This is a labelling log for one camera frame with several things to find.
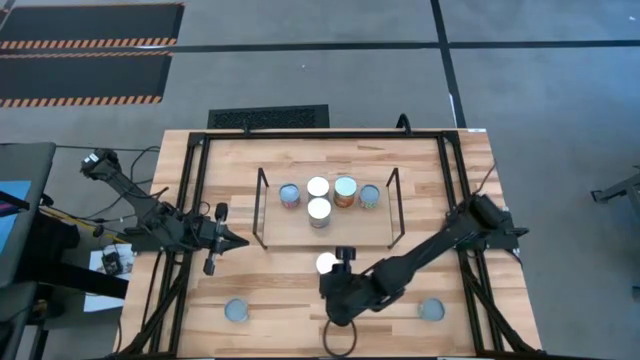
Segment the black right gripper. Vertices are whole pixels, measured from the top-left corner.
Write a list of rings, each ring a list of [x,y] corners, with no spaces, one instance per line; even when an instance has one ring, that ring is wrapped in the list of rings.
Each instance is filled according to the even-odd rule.
[[[348,325],[365,310],[379,308],[385,295],[370,276],[352,272],[354,247],[338,246],[335,256],[338,262],[320,276],[319,292],[329,320],[336,325]]]

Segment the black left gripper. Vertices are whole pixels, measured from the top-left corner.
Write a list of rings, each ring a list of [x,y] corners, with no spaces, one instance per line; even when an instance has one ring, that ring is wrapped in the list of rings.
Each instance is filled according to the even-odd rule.
[[[216,205],[214,219],[211,219],[210,216],[202,216],[202,221],[200,222],[198,230],[198,239],[201,243],[201,247],[208,250],[208,255],[203,266],[203,272],[205,275],[214,274],[216,256],[223,253],[221,245],[223,233],[224,237],[228,241],[237,242],[226,244],[224,246],[225,253],[248,246],[248,240],[238,236],[230,230],[226,230],[224,232],[226,229],[227,216],[227,203],[218,203]]]

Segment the silver-lidded food can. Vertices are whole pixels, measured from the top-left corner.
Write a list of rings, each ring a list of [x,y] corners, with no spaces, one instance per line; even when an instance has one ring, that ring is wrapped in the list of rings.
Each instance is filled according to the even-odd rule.
[[[425,321],[439,322],[445,313],[444,304],[438,298],[424,299],[418,306],[418,315]]]
[[[314,176],[310,178],[306,185],[309,199],[325,198],[327,199],[330,191],[330,183],[327,178],[322,176]]]
[[[249,306],[246,301],[240,298],[229,300],[224,306],[225,318],[234,323],[242,323],[248,320]]]
[[[338,259],[333,253],[324,252],[316,258],[315,266],[319,274],[326,274],[329,273],[337,263]]]

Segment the small blue pink can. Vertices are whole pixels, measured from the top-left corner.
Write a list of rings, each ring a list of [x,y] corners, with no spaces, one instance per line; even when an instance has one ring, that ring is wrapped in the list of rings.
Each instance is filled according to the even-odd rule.
[[[295,208],[300,203],[300,190],[296,184],[283,184],[279,189],[279,199],[285,208]]]

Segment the corn can orange label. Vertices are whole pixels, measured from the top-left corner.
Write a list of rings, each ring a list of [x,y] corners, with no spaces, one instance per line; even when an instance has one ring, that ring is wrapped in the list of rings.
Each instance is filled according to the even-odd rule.
[[[321,197],[311,199],[307,204],[309,223],[314,228],[324,228],[330,223],[331,203]]]
[[[355,201],[357,188],[357,183],[352,177],[338,177],[334,183],[334,204],[341,208],[352,206]]]

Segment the small colourful can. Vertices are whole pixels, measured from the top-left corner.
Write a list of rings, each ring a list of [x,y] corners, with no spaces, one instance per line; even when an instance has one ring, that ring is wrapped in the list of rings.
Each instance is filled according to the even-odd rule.
[[[373,209],[380,198],[379,189],[372,184],[363,185],[359,194],[359,205],[364,209]]]

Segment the small black device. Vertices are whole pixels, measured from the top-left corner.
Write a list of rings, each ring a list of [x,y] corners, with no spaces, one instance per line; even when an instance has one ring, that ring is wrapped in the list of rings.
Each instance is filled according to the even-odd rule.
[[[120,255],[117,252],[104,253],[101,261],[103,270],[107,275],[118,276],[123,273],[123,265],[120,260]]]

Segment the black floor grille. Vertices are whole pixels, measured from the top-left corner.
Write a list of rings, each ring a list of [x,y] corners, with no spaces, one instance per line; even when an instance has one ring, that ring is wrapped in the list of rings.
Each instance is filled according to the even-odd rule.
[[[329,106],[297,105],[210,110],[208,129],[329,128]]]

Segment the white paper sheet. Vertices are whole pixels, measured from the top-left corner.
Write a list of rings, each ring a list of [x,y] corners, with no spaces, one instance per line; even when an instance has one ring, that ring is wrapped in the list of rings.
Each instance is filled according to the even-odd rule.
[[[117,278],[129,280],[131,278],[131,272],[135,261],[130,244],[107,245],[103,250],[92,251],[89,260],[89,269],[105,273],[102,257],[111,253],[115,253],[119,256],[119,261],[123,268],[122,272],[117,275]],[[89,293],[85,295],[83,311],[85,313],[92,313],[121,308],[123,305],[123,299]]]

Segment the black stand base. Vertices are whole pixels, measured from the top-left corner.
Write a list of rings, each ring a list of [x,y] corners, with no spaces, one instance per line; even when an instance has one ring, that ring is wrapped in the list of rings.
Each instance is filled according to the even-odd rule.
[[[63,252],[75,249],[79,242],[75,225],[38,215],[29,230],[16,279],[124,299],[127,280],[62,261]]]

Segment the blue screen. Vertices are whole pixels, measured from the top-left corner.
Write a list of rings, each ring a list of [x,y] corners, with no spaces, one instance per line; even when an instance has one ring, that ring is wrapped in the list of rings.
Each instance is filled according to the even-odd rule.
[[[30,181],[0,181],[0,253],[8,242],[18,214],[30,208],[26,202],[30,186]]]

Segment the black floor mat orange stripes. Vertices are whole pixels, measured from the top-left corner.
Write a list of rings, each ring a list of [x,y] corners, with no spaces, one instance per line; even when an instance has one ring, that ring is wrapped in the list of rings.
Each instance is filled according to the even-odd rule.
[[[0,55],[0,108],[157,104],[166,51]]]
[[[0,28],[0,50],[168,46],[182,3],[15,7]]]

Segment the grey metal stand leg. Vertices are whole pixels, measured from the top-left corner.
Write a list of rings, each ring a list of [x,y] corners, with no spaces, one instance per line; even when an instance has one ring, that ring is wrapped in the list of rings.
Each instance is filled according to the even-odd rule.
[[[607,203],[615,197],[626,196],[638,216],[640,216],[640,166],[637,167],[638,173],[622,180],[605,190],[593,190],[590,192],[591,197],[596,203]]]

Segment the black aluminium table frame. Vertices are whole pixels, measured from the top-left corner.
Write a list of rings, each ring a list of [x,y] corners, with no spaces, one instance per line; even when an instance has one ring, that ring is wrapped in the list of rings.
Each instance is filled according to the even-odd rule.
[[[352,325],[330,324],[318,291],[316,258],[333,246],[263,248],[252,234],[258,170],[267,180],[313,171],[353,172],[387,180],[399,170],[405,234],[392,247],[359,246],[354,263],[362,271],[380,258],[403,254],[441,226],[448,208],[437,142],[424,132],[397,129],[360,132],[347,129],[216,132],[209,155],[187,146],[185,130],[164,134],[152,187],[175,202],[188,173],[202,180],[203,205],[229,206],[230,228],[250,239],[248,246],[221,256],[215,273],[202,267],[204,253],[192,262],[177,353],[181,357],[354,357],[466,356],[474,350],[458,256],[447,252],[421,270],[405,295],[387,309],[365,312]],[[240,298],[249,317],[228,321],[225,304]],[[422,320],[419,304],[438,298],[445,307],[439,322]]]

